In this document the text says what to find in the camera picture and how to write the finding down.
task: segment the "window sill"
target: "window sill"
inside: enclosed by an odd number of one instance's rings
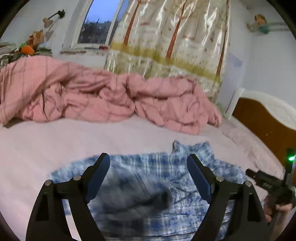
[[[73,47],[73,48],[62,48],[60,54],[95,54],[104,56],[109,53],[109,48],[107,46],[96,46],[96,47]]]

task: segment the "white headboard trim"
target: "white headboard trim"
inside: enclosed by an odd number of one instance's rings
[[[230,119],[240,97],[260,102],[280,123],[296,130],[296,109],[277,97],[259,91],[246,90],[244,88],[238,88],[235,91],[230,106],[225,114],[226,118]]]

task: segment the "pink duvet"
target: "pink duvet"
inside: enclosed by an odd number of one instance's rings
[[[187,77],[144,79],[114,74],[51,57],[22,58],[1,69],[0,121],[71,118],[121,121],[134,113],[158,126],[198,134],[219,126],[219,110]]]

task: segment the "tree pattern curtain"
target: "tree pattern curtain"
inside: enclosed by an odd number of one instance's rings
[[[215,101],[230,44],[229,1],[124,0],[105,68],[145,78],[188,75]]]

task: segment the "sky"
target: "sky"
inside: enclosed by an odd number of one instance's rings
[[[103,23],[112,21],[120,0],[94,0],[85,20]]]

